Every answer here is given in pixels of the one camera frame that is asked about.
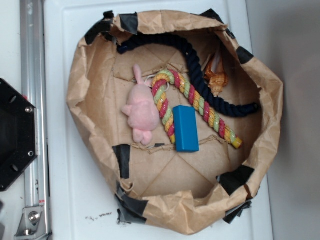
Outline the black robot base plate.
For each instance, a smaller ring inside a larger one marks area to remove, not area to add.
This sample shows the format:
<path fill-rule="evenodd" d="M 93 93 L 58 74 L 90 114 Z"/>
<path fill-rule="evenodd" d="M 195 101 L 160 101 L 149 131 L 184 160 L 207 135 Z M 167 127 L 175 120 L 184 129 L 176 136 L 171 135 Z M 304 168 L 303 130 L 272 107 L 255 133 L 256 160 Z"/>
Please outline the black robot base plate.
<path fill-rule="evenodd" d="M 0 191 L 7 191 L 37 157 L 35 107 L 0 80 Z"/>

